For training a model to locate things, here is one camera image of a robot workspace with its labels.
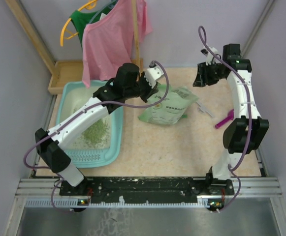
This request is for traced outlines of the green cat litter bag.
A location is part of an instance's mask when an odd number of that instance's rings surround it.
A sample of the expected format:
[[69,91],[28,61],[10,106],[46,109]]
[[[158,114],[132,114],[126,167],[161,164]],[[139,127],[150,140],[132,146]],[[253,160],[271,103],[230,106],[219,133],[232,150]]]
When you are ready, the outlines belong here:
[[169,86],[166,98],[152,107],[146,108],[138,119],[142,122],[173,125],[184,115],[186,109],[198,100],[198,96],[187,87]]

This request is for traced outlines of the grey plastic bag clip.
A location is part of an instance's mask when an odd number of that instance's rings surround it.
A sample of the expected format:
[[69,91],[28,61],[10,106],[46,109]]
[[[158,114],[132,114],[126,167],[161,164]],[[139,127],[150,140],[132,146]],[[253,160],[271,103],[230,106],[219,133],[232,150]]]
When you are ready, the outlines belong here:
[[198,105],[198,110],[202,113],[205,113],[209,115],[211,118],[214,118],[214,114],[209,111],[200,101],[196,101],[196,104]]

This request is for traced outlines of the magenta litter scoop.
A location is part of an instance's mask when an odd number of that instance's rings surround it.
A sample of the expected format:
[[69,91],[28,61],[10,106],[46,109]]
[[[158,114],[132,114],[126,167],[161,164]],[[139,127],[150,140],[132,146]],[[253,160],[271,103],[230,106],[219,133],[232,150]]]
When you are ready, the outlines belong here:
[[221,120],[220,122],[218,122],[216,125],[215,125],[215,128],[216,129],[219,129],[221,128],[222,126],[224,126],[226,123],[228,123],[229,121],[233,120],[234,119],[234,110],[230,110],[227,114],[227,116]]

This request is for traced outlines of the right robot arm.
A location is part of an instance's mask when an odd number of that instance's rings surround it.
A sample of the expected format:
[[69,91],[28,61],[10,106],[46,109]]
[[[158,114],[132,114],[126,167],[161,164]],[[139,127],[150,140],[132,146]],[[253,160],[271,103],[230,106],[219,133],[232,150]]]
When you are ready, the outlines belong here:
[[239,168],[244,157],[258,149],[269,121],[259,113],[251,83],[252,66],[241,57],[239,44],[227,44],[222,56],[214,47],[205,46],[206,61],[198,64],[194,87],[205,87],[226,79],[232,94],[234,118],[223,133],[224,151],[206,174],[205,191],[211,195],[232,195],[231,173]]

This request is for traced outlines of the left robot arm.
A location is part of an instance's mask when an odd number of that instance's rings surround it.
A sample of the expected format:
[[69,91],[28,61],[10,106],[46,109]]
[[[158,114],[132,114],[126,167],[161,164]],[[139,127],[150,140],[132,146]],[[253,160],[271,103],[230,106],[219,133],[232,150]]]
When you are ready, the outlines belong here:
[[75,113],[49,130],[35,133],[36,151],[50,170],[62,177],[77,195],[88,189],[85,176],[73,164],[64,149],[95,122],[124,105],[125,101],[139,97],[144,102],[157,92],[158,79],[163,70],[154,62],[144,72],[137,65],[124,63],[116,76],[109,79]]

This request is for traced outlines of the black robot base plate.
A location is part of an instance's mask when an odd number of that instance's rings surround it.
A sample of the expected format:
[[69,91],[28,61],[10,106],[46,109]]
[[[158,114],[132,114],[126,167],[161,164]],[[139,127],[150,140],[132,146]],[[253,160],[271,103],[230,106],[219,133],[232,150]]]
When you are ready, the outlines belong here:
[[231,180],[207,177],[87,177],[76,187],[64,181],[60,196],[84,196],[91,203],[126,204],[197,203],[200,195],[230,196],[234,194]]

